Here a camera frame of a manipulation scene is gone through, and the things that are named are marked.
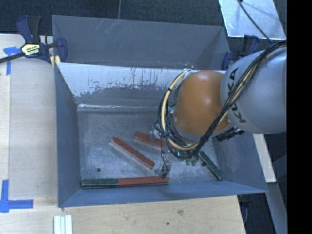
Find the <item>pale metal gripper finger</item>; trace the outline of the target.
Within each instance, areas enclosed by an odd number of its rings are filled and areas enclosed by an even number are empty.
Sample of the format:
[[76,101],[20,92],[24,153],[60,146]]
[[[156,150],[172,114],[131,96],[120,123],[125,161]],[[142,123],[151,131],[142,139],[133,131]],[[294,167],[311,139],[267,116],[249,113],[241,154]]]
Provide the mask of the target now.
[[168,155],[161,155],[161,162],[157,169],[155,169],[155,174],[161,179],[166,178],[171,171],[172,162]]
[[149,140],[150,141],[161,140],[161,132],[157,128],[152,127],[149,132]]

